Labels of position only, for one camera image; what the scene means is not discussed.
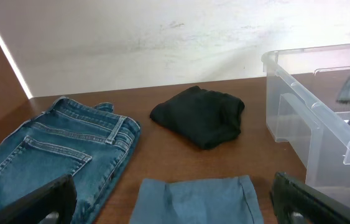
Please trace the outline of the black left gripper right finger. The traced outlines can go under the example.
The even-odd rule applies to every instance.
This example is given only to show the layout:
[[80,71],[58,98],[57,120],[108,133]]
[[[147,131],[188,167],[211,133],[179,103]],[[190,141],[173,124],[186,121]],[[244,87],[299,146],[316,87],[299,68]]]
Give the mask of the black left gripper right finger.
[[284,172],[275,173],[270,199],[281,224],[350,224],[349,207]]

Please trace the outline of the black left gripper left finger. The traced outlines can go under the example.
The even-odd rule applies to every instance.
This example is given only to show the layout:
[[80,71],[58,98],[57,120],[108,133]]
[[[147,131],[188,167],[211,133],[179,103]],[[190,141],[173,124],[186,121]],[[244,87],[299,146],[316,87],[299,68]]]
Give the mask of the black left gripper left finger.
[[70,174],[63,175],[0,210],[0,224],[70,223],[77,192]]

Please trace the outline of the small blue cloth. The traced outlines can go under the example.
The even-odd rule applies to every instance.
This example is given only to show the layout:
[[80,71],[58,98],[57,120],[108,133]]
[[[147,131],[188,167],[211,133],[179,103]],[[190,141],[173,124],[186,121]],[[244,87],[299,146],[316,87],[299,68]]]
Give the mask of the small blue cloth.
[[167,183],[144,179],[130,223],[263,223],[249,176]]

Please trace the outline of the dark blue folded jeans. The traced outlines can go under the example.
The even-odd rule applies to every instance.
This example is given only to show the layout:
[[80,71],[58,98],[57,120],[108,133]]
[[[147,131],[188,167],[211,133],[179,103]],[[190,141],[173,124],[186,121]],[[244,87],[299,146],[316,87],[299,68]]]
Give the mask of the dark blue folded jeans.
[[0,209],[54,179],[73,177],[73,223],[93,223],[126,168],[141,134],[110,103],[60,97],[0,143]]

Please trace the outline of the clear plastic storage bin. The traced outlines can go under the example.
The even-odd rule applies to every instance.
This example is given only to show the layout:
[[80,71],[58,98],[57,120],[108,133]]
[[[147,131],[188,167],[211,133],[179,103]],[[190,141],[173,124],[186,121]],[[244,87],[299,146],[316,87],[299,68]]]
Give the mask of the clear plastic storage bin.
[[350,44],[262,55],[266,124],[306,167],[305,182],[350,208],[350,104],[337,102],[350,76]]

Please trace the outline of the black folded cloth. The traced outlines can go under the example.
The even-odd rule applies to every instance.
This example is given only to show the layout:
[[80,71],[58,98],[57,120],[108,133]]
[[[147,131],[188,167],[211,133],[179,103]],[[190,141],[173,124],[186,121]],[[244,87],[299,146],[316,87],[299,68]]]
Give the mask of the black folded cloth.
[[208,150],[239,136],[244,108],[235,96],[193,86],[158,104],[150,119]]

